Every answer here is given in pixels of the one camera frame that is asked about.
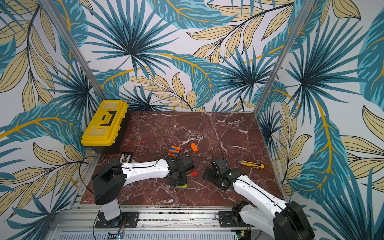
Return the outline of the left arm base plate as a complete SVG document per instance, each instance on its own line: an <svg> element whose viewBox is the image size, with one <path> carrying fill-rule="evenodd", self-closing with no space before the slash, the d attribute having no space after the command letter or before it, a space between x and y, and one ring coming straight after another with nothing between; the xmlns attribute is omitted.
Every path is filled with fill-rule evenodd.
<svg viewBox="0 0 384 240"><path fill-rule="evenodd" d="M121 212L121 214L112 220L107 220L105 214L98 214L95 228L96 229L134 229L137 227L139 212Z"/></svg>

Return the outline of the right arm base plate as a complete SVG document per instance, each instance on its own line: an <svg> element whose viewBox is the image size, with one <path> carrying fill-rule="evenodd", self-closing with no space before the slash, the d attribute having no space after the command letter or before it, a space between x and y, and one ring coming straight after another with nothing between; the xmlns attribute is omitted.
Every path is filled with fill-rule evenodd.
<svg viewBox="0 0 384 240"><path fill-rule="evenodd" d="M245 228L255 227L254 225L247 224L240 216L239 213L232 211L219 211L215 218L219 221L221 228Z"/></svg>

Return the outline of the orange lego brick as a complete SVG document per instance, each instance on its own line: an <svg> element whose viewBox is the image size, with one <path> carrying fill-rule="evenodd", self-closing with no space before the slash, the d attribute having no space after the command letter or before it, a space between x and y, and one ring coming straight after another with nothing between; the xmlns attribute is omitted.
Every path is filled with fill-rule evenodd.
<svg viewBox="0 0 384 240"><path fill-rule="evenodd" d="M198 147L195 143L191 143L191 149L194 153L196 153L198 151Z"/></svg>
<svg viewBox="0 0 384 240"><path fill-rule="evenodd" d="M171 151L177 151L177 152L179 152L179 151L181 150L181 148L180 148L180 147L176 147L176 146L171 146L171 147L170 147L170 150L171 150Z"/></svg>
<svg viewBox="0 0 384 240"><path fill-rule="evenodd" d="M169 157L173 157L173 158L177 158L177 157L178 157L178 155L170 154L170 153L168 153L168 156L169 156Z"/></svg>

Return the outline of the lime green lego brick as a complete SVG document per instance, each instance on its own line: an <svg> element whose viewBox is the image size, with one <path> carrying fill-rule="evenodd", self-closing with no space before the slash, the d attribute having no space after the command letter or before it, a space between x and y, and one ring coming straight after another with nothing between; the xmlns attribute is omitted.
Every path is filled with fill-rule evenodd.
<svg viewBox="0 0 384 240"><path fill-rule="evenodd" d="M176 186L176 188L178 188L178 189L187 188L187 187L188 187L188 184L184 184L184 185L181 185L181 186Z"/></svg>

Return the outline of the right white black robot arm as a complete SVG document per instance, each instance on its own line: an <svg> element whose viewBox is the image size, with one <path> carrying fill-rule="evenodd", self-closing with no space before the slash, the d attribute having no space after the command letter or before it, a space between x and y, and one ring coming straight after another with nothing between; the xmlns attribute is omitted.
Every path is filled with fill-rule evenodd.
<svg viewBox="0 0 384 240"><path fill-rule="evenodd" d="M206 168L203 180L221 190L231 190L245 197L245 202L232 208L238 221L251 225L275 240L313 240L315 233L303 208L297 202L286 202L254 183L238 169L230 169L218 158Z"/></svg>

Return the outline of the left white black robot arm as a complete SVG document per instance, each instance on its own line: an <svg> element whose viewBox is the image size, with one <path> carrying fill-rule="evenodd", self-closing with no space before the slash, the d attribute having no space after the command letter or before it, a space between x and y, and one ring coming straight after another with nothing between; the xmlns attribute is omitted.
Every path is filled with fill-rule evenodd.
<svg viewBox="0 0 384 240"><path fill-rule="evenodd" d="M187 175L194 170L195 165L189 156L184 159L166 156L145 163L111 160L92 176L95 204L101 207L106 221L115 222L123 217L118 196L124 186L148 179L166 178L167 185L175 188L185 185Z"/></svg>

